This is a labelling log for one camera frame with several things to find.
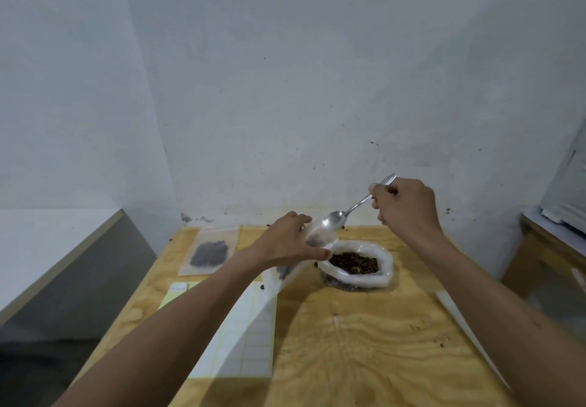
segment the forearm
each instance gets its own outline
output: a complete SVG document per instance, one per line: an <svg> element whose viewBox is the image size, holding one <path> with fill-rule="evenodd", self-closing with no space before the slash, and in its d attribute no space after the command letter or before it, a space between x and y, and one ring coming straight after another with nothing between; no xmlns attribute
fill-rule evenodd
<svg viewBox="0 0 586 407"><path fill-rule="evenodd" d="M531 406L586 405L586 348L447 240L415 245L516 395Z"/></svg>
<svg viewBox="0 0 586 407"><path fill-rule="evenodd" d="M57 406L166 406L231 307L262 268L245 249L150 316L59 399Z"/></svg>

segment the spoon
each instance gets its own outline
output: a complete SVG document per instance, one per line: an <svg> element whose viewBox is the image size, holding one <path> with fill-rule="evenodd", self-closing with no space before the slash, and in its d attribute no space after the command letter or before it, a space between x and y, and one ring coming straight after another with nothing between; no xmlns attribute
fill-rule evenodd
<svg viewBox="0 0 586 407"><path fill-rule="evenodd" d="M382 182L385 186L389 186L393 180L397 177L396 174L391 174ZM360 202L355 204L352 208L346 211L333 211L328 214L326 217L321 219L316 225L320 229L325 229L327 231L337 231L339 230L345 223L346 219L348 219L348 215L354 211L356 208L361 206L364 202L372 197L372 194L364 197Z"/></svg>

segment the person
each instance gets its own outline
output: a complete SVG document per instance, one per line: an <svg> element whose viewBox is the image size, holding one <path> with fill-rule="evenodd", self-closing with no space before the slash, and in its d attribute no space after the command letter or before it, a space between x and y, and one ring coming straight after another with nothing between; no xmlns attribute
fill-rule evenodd
<svg viewBox="0 0 586 407"><path fill-rule="evenodd" d="M586 405L586 347L458 251L443 234L432 189L397 178L370 186L378 220L421 257L449 292L517 398L528 406ZM126 335L57 401L70 406L166 406L231 307L263 270L325 261L289 212L253 245Z"/></svg>

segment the left arm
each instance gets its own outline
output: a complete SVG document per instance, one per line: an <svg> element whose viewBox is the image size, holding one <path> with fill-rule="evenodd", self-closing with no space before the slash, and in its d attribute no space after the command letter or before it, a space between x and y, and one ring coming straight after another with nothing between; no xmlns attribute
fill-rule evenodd
<svg viewBox="0 0 586 407"><path fill-rule="evenodd" d="M301 240L299 230L310 221L295 212L277 220L252 246L131 331L55 407L169 405L228 312L263 270L330 257L328 250Z"/></svg>

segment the clear plastic bag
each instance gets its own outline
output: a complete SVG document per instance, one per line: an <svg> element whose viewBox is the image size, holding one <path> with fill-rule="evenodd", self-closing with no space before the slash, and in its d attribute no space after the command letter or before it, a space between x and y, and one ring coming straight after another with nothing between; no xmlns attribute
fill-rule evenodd
<svg viewBox="0 0 586 407"><path fill-rule="evenodd" d="M211 275L234 254L240 226L202 228L179 269L179 276Z"/></svg>
<svg viewBox="0 0 586 407"><path fill-rule="evenodd" d="M360 291L386 287L391 282L392 254L380 245L362 240L338 240L329 249L334 254L354 252L361 256L374 258L378 264L378 271L366 275L351 275L329 261L318 262L318 267L323 273L322 278L326 284L341 290Z"/></svg>
<svg viewBox="0 0 586 407"><path fill-rule="evenodd" d="M335 233L320 229L320 222L321 219L316 219L306 225L301 236L312 247L330 249L330 246L334 245L338 238ZM301 261L295 265L273 267L263 271L261 276L265 290L269 292L271 297L276 295L313 262L315 261Z"/></svg>

